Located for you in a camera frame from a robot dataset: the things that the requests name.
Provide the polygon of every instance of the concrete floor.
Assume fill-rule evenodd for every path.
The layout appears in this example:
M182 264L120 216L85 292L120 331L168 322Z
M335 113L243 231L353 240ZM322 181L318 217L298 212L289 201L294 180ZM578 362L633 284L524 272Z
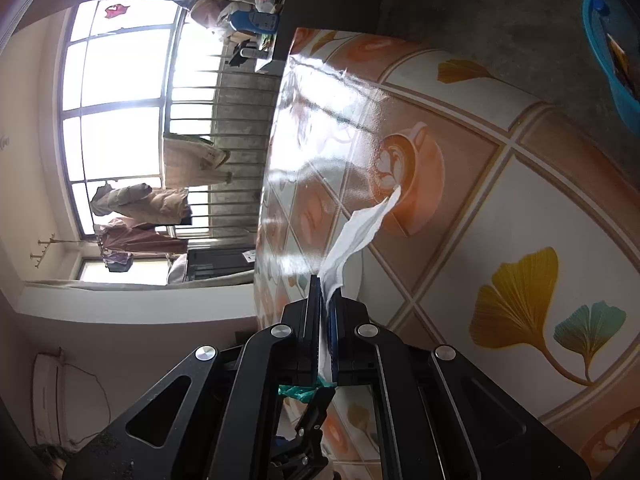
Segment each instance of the concrete floor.
M557 105L640 187L640 138L614 108L582 0L383 0L379 33L473 59Z

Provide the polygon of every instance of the coat hook rack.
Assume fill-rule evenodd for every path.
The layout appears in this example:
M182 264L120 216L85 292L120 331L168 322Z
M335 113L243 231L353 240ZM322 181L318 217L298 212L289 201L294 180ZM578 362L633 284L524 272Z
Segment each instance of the coat hook rack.
M51 244L77 244L80 243L80 240L56 240L56 234L53 233L50 238L49 241L43 242L42 240L40 240L38 238L38 245L42 246L44 245L44 249L42 250L42 254L33 254L30 253L29 257L31 260L37 260L35 267L36 269L40 267L40 264L42 263L42 259L44 258L44 255L47 254L47 250L49 249L49 246Z

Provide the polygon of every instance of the silver bolt head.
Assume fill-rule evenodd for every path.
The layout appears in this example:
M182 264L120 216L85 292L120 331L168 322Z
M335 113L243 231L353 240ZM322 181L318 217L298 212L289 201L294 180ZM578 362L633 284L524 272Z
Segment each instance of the silver bolt head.
M271 329L271 335L282 339L284 337L289 337L291 334L291 327L287 325L276 325Z
M456 351L447 345L438 346L436 348L436 357L443 361L452 361L456 357Z
M196 359L199 361L209 361L216 356L216 349L213 346L204 345L196 350Z
M358 334L363 337L374 337L378 335L378 327L370 323L365 323L358 327Z

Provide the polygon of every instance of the green cloth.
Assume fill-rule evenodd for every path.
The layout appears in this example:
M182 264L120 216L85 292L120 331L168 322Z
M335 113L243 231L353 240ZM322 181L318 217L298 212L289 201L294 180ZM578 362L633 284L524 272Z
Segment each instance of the green cloth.
M278 394L308 404L318 388L335 388L335 384L328 383L318 376L316 386L287 386L286 384L281 384L278 387Z

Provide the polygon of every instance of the air conditioner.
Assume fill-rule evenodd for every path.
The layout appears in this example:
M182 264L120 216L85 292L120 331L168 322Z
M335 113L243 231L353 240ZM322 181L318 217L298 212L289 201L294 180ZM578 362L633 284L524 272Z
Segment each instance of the air conditioner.
M31 409L37 444L68 446L65 424L65 367L59 358L36 355Z

